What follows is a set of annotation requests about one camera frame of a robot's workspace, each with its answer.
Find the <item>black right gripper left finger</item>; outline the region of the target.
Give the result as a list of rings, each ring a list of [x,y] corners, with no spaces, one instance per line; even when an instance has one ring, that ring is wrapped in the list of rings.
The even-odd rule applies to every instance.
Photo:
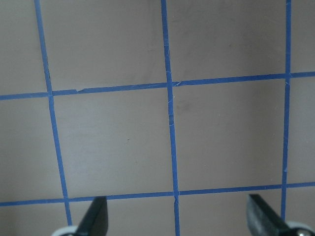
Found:
[[[95,197],[78,226],[67,226],[53,232],[54,236],[105,236],[108,232],[106,197]]]

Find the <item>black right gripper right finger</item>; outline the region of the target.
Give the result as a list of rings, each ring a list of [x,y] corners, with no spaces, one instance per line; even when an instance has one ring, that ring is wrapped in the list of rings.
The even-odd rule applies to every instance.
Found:
[[[252,236],[313,236],[315,231],[299,222],[285,222],[258,194],[249,194],[247,227]]]

